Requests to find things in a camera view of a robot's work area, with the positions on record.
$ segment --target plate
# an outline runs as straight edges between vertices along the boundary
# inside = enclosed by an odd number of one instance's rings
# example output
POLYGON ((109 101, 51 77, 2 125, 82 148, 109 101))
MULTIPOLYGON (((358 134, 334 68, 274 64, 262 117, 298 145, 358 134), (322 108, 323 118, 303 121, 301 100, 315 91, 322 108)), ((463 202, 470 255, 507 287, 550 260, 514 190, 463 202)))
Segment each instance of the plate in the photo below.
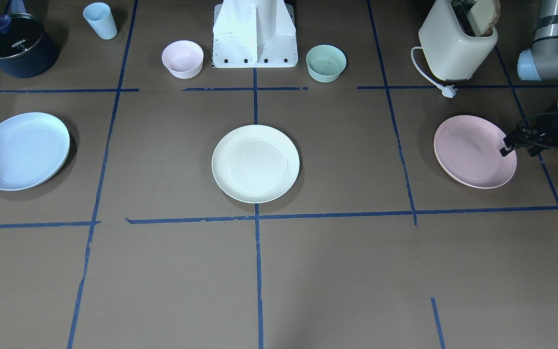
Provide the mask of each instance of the plate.
POLYGON ((492 189, 507 183, 516 172, 516 151, 506 157, 500 128, 472 115, 445 120, 434 135, 438 163, 453 179, 473 188, 492 189))
POLYGON ((228 196, 262 204, 285 194, 298 176, 294 143, 276 128, 239 127, 221 139, 212 155, 212 174, 228 196))
POLYGON ((68 129, 48 113, 22 113, 0 123, 0 190, 44 183, 62 168, 69 150, 68 129))

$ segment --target pot lid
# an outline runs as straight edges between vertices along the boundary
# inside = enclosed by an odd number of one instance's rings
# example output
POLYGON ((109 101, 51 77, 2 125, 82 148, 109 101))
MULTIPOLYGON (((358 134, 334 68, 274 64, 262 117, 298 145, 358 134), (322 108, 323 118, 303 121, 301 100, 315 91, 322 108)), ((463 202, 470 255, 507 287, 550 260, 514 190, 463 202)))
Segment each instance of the pot lid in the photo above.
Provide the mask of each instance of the pot lid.
POLYGON ((44 27, 30 14, 11 14, 7 33, 0 32, 0 58, 12 58, 33 47, 42 38, 44 27))

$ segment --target white power plug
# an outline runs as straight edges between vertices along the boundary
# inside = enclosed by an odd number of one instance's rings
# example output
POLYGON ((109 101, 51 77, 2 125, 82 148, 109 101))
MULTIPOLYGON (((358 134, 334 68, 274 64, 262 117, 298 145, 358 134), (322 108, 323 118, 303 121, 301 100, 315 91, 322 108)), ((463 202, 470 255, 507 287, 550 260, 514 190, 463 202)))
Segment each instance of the white power plug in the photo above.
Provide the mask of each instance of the white power plug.
POLYGON ((412 59, 412 64, 415 66, 415 68, 419 71, 419 73, 421 73, 421 75, 423 75, 423 77, 425 77, 429 82, 434 84, 434 86, 436 86, 436 88, 440 89, 443 92, 443 96, 445 96, 447 98, 453 98, 456 95, 456 93, 458 92, 458 89, 455 88, 454 85, 443 86, 443 85, 439 84, 438 82, 432 80, 430 77, 428 77, 423 72, 423 70, 421 70, 421 68, 419 68, 419 66, 417 65, 417 62, 415 61, 415 49, 423 49, 423 47, 415 46, 410 50, 410 59, 412 59))

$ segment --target cup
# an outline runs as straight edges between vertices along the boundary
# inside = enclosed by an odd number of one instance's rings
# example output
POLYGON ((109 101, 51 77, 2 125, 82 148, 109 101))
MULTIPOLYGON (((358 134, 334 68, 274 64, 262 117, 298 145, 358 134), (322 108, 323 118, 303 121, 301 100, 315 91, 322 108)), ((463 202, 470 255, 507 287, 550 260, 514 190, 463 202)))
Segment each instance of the cup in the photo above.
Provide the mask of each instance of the cup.
POLYGON ((161 60, 173 76, 190 79, 202 70, 203 49, 188 40, 172 42, 163 50, 161 60))
POLYGON ((341 49, 330 45, 318 45, 307 53, 307 70, 318 82, 335 81, 346 68, 346 56, 341 49))
POLYGON ((104 40, 109 40, 118 33, 118 30, 115 28, 115 22, 113 22, 111 9, 104 2, 95 2, 87 5, 83 10, 83 17, 93 28, 93 31, 104 40))

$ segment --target pink bowl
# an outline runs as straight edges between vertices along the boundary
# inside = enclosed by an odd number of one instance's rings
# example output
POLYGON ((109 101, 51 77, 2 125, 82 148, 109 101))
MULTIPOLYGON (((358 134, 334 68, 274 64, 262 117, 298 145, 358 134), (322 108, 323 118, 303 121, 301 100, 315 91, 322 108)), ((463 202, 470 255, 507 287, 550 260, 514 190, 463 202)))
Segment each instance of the pink bowl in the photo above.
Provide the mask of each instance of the pink bowl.
POLYGON ((453 179, 473 188, 497 188, 516 172, 516 151, 502 157, 505 146, 500 128, 471 115, 445 120, 434 135, 434 153, 440 166, 453 179))

